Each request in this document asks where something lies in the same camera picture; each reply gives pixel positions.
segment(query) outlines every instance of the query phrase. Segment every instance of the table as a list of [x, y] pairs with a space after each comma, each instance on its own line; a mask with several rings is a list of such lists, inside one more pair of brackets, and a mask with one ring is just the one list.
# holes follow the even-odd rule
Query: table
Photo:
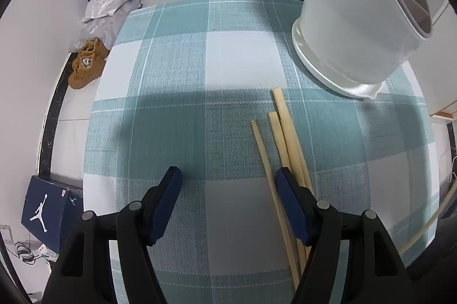
[[[150, 250], [170, 304], [289, 303], [293, 284], [250, 125], [280, 167], [267, 113], [283, 89], [318, 199], [371, 208], [397, 247], [439, 203], [429, 115], [409, 65], [375, 101], [340, 96], [300, 62], [295, 0], [186, 0], [132, 12], [108, 57], [92, 108], [85, 209], [115, 212], [141, 199], [169, 166], [184, 177], [165, 236]], [[435, 226], [402, 256], [410, 264]], [[126, 303], [116, 246], [111, 264]], [[347, 244], [332, 293], [339, 303]]]

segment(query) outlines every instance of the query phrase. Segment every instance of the chopstick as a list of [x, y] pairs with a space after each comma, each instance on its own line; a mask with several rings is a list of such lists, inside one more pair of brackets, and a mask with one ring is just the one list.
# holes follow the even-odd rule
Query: chopstick
[[[268, 113], [268, 118], [270, 119], [271, 130], [273, 131], [273, 137], [275, 138], [276, 146], [279, 152], [279, 158], [281, 160], [282, 167], [288, 167], [289, 170], [292, 170], [289, 160], [289, 153], [286, 147], [286, 141], [284, 140], [284, 134], [282, 132], [281, 123], [279, 121], [279, 116], [276, 111]], [[306, 251], [303, 243], [300, 239], [296, 239], [296, 248], [298, 251], [298, 260], [300, 262], [300, 271], [303, 272], [306, 266]]]
[[282, 231], [282, 237], [284, 238], [284, 244], [286, 245], [287, 258], [289, 259], [289, 266], [292, 273], [293, 284], [295, 288], [298, 287], [300, 283], [300, 278], [298, 274], [298, 269], [296, 268], [295, 259], [293, 256], [292, 243], [289, 236], [289, 230], [287, 229], [286, 218], [284, 216], [284, 210], [282, 209], [282, 204], [280, 202], [278, 193], [276, 192], [276, 187], [274, 183], [273, 171], [271, 170], [270, 162], [268, 160], [268, 155], [266, 154], [265, 145], [260, 135], [259, 128], [257, 127], [257, 122], [255, 120], [251, 121], [252, 131], [254, 132], [254, 137], [257, 142], [257, 147], [259, 148], [260, 157], [262, 158], [263, 166], [266, 173], [266, 178], [268, 180], [268, 185], [270, 186], [270, 192], [273, 196], [273, 203], [275, 204], [276, 214], [278, 215], [279, 225]]
[[292, 118], [290, 117], [289, 110], [287, 109], [286, 102], [284, 101], [282, 90], [279, 87], [274, 88], [273, 95], [275, 97], [276, 106], [278, 107], [279, 116], [281, 118], [280, 122], [282, 131], [284, 132], [284, 138], [286, 140], [287, 151], [289, 152], [292, 173], [297, 179], [298, 185], [301, 187], [307, 187], [311, 193], [314, 194], [306, 161], [303, 156], [302, 147], [298, 141], [298, 136], [296, 134]]

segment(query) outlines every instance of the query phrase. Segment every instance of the blue gripper pad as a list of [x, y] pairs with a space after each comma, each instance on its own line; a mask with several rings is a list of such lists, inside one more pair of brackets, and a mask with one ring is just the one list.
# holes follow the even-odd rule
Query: blue gripper pad
[[155, 244], [158, 239], [163, 237], [181, 191], [181, 186], [181, 170], [174, 166], [170, 167], [158, 185], [158, 192], [161, 193], [161, 196], [152, 215], [152, 228], [149, 234], [149, 240], [152, 244]]
[[311, 235], [306, 227], [307, 217], [296, 195], [296, 192], [302, 189], [287, 168], [281, 168], [276, 172], [276, 188], [295, 237], [304, 245], [308, 245]]

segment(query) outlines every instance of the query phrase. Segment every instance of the screw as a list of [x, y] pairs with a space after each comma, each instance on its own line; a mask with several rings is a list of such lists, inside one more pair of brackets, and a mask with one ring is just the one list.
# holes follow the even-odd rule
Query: screw
[[140, 201], [133, 201], [129, 205], [129, 209], [132, 210], [132, 211], [140, 210], [140, 208], [141, 208], [141, 202]]
[[81, 219], [91, 220], [93, 216], [94, 216], [94, 213], [92, 211], [86, 211], [81, 215]]
[[365, 216], [368, 217], [371, 220], [374, 220], [374, 219], [376, 219], [376, 217], [378, 215], [373, 210], [366, 210], [365, 211]]
[[330, 207], [330, 204], [324, 200], [317, 201], [316, 205], [321, 210], [327, 210]]

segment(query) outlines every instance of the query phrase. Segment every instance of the jumpman logo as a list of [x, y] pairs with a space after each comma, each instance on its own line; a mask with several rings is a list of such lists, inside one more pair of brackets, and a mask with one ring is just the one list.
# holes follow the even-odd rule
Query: jumpman logo
[[37, 210], [35, 211], [36, 215], [34, 217], [30, 218], [30, 221], [35, 220], [35, 219], [39, 219], [40, 222], [41, 222], [41, 225], [43, 226], [43, 230], [44, 230], [45, 233], [47, 232], [47, 229], [44, 226], [42, 213], [43, 213], [43, 206], [44, 206], [44, 202], [46, 201], [46, 198], [47, 198], [47, 194], [44, 195], [43, 202], [40, 202], [40, 206], [38, 206]]

